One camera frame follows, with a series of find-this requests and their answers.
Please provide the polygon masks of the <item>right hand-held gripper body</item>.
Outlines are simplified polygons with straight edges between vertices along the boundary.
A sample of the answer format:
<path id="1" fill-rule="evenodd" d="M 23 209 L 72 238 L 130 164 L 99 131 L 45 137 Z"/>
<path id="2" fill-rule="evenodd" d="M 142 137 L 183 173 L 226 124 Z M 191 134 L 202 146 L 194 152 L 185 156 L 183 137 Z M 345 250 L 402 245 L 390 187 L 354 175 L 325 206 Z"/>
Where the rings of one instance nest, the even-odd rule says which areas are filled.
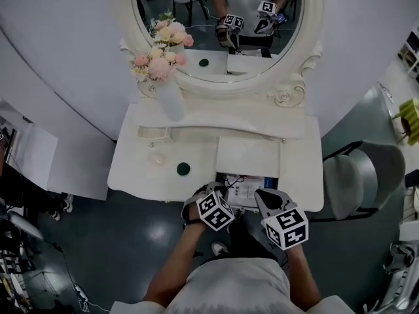
<path id="1" fill-rule="evenodd" d="M 308 219 L 296 204 L 285 209 L 269 209 L 263 217 L 266 236 L 282 250 L 288 250 L 308 240 Z"/>

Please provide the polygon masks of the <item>person's left hand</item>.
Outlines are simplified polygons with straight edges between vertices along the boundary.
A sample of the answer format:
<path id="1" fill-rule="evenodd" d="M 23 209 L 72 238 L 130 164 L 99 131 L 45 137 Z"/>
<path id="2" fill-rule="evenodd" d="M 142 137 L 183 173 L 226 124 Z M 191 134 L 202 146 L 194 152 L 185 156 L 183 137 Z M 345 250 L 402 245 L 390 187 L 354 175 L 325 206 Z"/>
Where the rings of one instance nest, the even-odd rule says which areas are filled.
<path id="1" fill-rule="evenodd" d="M 204 192 L 200 192 L 193 195 L 184 202 L 181 212 L 181 216 L 184 220 L 184 228 L 192 224 L 203 224 L 203 221 L 200 219 L 198 206 L 196 202 L 205 196 L 206 194 Z"/>

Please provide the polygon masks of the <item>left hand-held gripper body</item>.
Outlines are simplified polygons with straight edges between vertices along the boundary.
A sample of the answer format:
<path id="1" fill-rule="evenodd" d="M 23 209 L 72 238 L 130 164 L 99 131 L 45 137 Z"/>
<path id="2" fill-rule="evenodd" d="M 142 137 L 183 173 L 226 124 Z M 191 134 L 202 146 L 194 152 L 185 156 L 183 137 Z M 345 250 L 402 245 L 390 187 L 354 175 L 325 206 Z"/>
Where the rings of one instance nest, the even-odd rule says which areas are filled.
<path id="1" fill-rule="evenodd" d="M 219 192 L 212 192 L 196 201 L 200 220 L 214 231 L 228 226 L 234 219 L 230 205 Z"/>

